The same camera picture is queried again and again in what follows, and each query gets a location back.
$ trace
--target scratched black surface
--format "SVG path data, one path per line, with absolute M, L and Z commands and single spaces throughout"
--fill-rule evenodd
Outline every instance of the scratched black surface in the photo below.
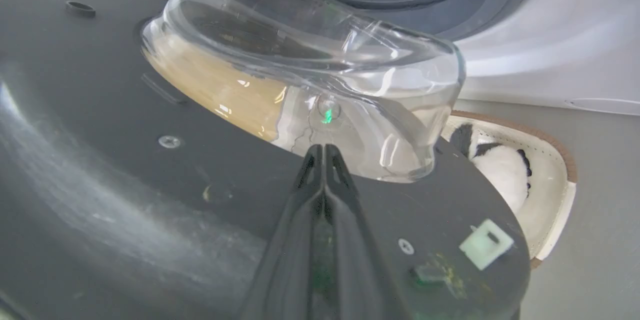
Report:
M 135 29 L 164 5 L 0 0 L 0 297 L 30 318 L 233 318 L 301 166 L 142 81 L 154 70 Z M 184 145 L 160 147 L 163 134 Z M 416 183 L 354 179 L 374 235 L 416 320 L 508 319 L 529 280 L 521 229 L 470 162 L 438 148 Z M 516 244 L 479 271 L 458 246 L 487 218 Z M 452 290 L 411 286 L 422 263 L 451 269 Z

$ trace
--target white basket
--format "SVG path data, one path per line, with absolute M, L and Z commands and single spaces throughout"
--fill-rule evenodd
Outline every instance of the white basket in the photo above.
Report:
M 479 113 L 453 111 L 442 137 L 450 138 L 466 123 L 479 130 L 478 144 L 501 143 L 525 151 L 532 172 L 528 179 L 531 188 L 516 218 L 528 244 L 531 266 L 536 268 L 549 256 L 567 224 L 578 181 L 574 159 L 542 131 Z

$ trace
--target white square plastic piece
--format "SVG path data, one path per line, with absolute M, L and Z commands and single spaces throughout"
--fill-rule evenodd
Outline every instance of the white square plastic piece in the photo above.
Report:
M 507 252 L 514 240 L 491 219 L 484 220 L 460 245 L 460 250 L 478 269 L 487 269 L 498 257 Z

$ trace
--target transparent glass bowl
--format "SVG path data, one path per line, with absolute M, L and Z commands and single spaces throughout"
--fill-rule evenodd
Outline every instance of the transparent glass bowl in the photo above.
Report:
M 408 183 L 465 77 L 450 42 L 333 0 L 169 0 L 142 31 L 143 53 L 188 97 L 304 156 L 333 143 L 352 174 Z

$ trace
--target washing machine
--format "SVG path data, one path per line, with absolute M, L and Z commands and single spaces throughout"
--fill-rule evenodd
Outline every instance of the washing machine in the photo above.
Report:
M 640 115 L 640 0 L 338 0 L 455 41 L 461 99 Z

